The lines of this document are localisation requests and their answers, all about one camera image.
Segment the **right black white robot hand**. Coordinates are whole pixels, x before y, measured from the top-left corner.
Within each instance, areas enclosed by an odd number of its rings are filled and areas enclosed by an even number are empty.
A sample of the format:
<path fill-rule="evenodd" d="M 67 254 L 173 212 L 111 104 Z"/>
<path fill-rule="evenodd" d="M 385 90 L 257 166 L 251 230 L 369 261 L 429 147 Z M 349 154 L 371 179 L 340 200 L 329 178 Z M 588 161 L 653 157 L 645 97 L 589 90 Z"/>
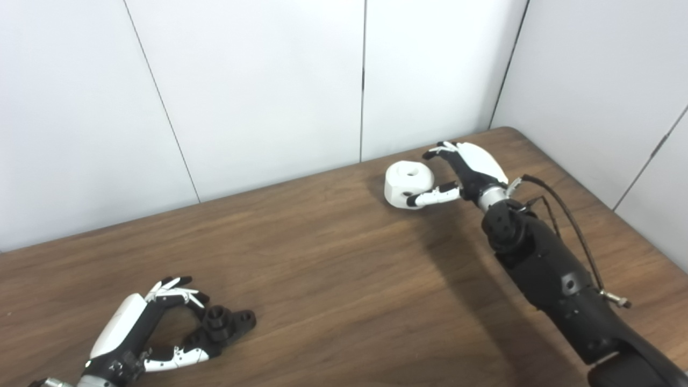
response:
<path fill-rule="evenodd" d="M 408 208 L 462 199 L 487 213 L 491 206 L 508 200 L 508 178 L 496 159 L 482 147 L 468 142 L 438 142 L 422 155 L 426 161 L 433 157 L 446 161 L 455 172 L 457 181 L 408 196 Z"/>

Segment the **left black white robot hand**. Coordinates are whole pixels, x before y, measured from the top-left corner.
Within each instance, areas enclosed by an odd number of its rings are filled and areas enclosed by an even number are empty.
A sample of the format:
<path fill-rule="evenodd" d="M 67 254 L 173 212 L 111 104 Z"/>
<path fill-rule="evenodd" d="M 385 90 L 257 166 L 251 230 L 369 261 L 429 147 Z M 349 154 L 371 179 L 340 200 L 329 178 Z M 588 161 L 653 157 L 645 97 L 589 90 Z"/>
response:
<path fill-rule="evenodd" d="M 92 348 L 78 386 L 126 386 L 146 373 L 170 371 L 206 362 L 208 350 L 182 345 L 167 349 L 147 347 L 165 312 L 189 307 L 200 318 L 209 297 L 186 288 L 192 277 L 166 277 L 147 294 L 126 297 Z"/>

